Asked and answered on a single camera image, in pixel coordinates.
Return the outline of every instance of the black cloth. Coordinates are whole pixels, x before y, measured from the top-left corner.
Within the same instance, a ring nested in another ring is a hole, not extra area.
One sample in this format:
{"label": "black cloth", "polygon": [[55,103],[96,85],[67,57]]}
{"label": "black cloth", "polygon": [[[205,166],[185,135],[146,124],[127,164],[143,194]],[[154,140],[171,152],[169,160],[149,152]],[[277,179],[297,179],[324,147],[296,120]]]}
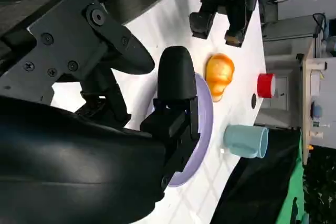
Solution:
{"label": "black cloth", "polygon": [[270,130],[264,158],[241,158],[211,224],[274,224],[296,164],[300,130]]}

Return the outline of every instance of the blue object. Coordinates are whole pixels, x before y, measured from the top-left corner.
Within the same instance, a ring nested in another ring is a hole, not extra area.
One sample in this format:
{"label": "blue object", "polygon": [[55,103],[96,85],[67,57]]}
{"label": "blue object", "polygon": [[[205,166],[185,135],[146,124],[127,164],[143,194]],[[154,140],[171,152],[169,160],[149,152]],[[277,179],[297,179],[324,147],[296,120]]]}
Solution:
{"label": "blue object", "polygon": [[263,158],[268,145],[268,129],[258,126],[230,125],[224,133],[224,145],[237,156]]}
{"label": "blue object", "polygon": [[320,119],[323,116],[323,109],[316,102],[312,103],[311,109],[312,109],[311,115],[313,119]]}

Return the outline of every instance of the green cloth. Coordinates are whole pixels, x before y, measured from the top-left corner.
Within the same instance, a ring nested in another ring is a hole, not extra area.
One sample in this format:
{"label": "green cloth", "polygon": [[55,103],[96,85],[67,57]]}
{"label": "green cloth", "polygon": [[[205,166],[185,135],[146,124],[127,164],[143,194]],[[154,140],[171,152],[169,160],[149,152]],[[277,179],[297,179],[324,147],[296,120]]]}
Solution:
{"label": "green cloth", "polygon": [[300,137],[299,154],[296,159],[296,166],[290,177],[288,193],[277,219],[277,224],[289,224],[292,214],[293,200],[297,197],[298,215],[301,220],[304,213],[305,196],[303,193],[303,166],[302,166],[302,135]]}

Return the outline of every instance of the light blue mug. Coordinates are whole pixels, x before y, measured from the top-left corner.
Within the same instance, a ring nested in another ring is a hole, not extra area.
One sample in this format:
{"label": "light blue mug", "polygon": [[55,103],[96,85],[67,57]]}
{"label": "light blue mug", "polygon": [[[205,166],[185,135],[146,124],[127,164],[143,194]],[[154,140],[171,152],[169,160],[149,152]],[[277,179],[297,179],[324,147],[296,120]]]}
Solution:
{"label": "light blue mug", "polygon": [[258,126],[229,125],[224,133],[224,145],[237,156],[263,158],[268,145],[268,129]]}

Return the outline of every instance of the orange toy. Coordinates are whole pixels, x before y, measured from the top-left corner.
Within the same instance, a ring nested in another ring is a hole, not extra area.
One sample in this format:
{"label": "orange toy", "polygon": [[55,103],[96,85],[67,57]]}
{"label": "orange toy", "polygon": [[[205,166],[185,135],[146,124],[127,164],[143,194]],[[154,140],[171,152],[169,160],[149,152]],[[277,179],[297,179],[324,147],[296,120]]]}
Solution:
{"label": "orange toy", "polygon": [[225,54],[215,54],[206,64],[205,80],[209,86],[213,102],[218,102],[225,88],[231,83],[235,65]]}

